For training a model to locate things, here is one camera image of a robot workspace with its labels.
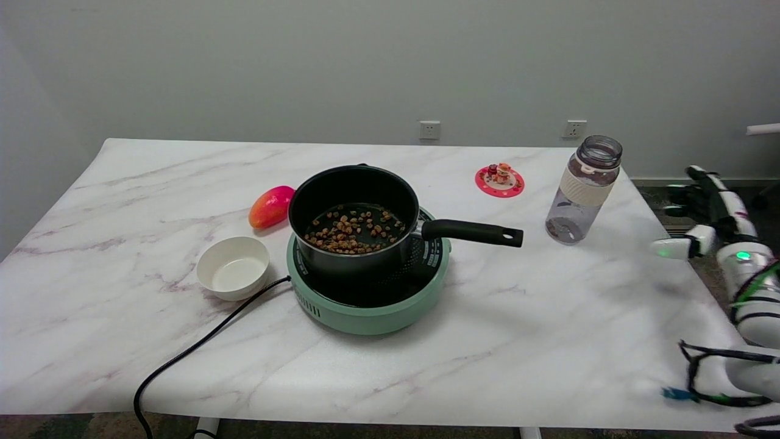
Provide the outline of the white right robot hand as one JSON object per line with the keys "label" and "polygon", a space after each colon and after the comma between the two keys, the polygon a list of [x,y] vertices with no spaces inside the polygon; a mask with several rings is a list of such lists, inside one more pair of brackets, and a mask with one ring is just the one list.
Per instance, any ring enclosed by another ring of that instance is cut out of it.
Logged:
{"label": "white right robot hand", "polygon": [[688,166],[689,185],[669,185],[667,216],[689,218],[694,225],[680,237],[652,242],[652,253],[667,259],[690,260],[714,255],[733,294],[752,294],[778,271],[771,248],[759,239],[757,228],[738,194],[727,188],[718,173]]}

